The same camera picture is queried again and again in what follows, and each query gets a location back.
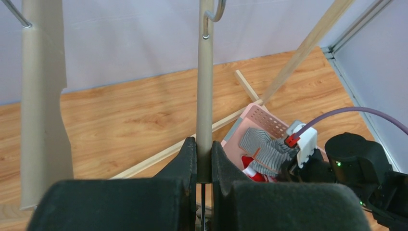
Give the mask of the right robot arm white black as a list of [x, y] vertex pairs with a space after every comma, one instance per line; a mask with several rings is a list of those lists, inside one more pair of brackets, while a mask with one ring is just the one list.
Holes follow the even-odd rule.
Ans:
[[408, 176], [393, 171], [379, 143], [346, 132], [330, 138], [324, 149], [328, 161], [315, 149], [303, 167], [296, 158], [285, 161], [280, 178], [343, 184], [379, 224], [391, 231], [408, 229]]

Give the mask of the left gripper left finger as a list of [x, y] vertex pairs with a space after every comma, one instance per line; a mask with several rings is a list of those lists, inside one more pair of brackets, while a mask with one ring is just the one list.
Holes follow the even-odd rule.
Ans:
[[62, 180], [42, 197], [29, 231], [192, 231], [196, 141], [151, 178]]

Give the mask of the grey striped underwear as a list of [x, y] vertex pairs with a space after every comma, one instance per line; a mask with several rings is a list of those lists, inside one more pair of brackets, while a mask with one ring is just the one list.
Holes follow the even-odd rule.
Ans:
[[256, 128], [246, 130], [239, 148], [245, 152], [244, 156], [254, 159], [250, 167], [274, 178], [281, 172], [281, 165], [292, 160], [299, 151], [299, 148], [288, 147], [283, 138], [272, 139], [266, 131]]

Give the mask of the wooden clip hanger striped underwear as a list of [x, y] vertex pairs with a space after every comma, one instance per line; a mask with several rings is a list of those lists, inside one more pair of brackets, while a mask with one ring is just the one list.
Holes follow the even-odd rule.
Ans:
[[220, 21], [226, 0], [219, 0], [214, 9], [212, 0], [199, 1], [199, 40], [197, 75], [197, 182], [201, 185], [201, 230], [208, 230], [205, 221], [205, 187], [211, 180], [212, 106], [213, 106], [213, 24]]

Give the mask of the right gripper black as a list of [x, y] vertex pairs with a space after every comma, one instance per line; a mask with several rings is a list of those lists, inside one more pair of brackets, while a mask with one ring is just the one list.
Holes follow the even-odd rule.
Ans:
[[308, 162], [300, 168], [297, 159], [285, 161], [277, 176], [278, 182], [336, 183], [335, 175], [329, 162], [323, 159], [325, 153], [315, 149]]

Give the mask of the wooden clip hanger red underwear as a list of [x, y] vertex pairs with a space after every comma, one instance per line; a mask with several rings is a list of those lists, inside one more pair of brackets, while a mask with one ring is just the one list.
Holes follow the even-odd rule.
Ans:
[[10, 0], [4, 5], [23, 28], [20, 209], [31, 210], [54, 183], [74, 177], [60, 106], [67, 87], [63, 3], [25, 0], [21, 10]]

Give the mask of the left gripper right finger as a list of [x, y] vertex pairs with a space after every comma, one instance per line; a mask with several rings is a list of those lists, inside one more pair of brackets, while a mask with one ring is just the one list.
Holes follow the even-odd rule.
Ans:
[[249, 179], [226, 156], [212, 150], [215, 231], [368, 231], [356, 195], [330, 183], [261, 183]]

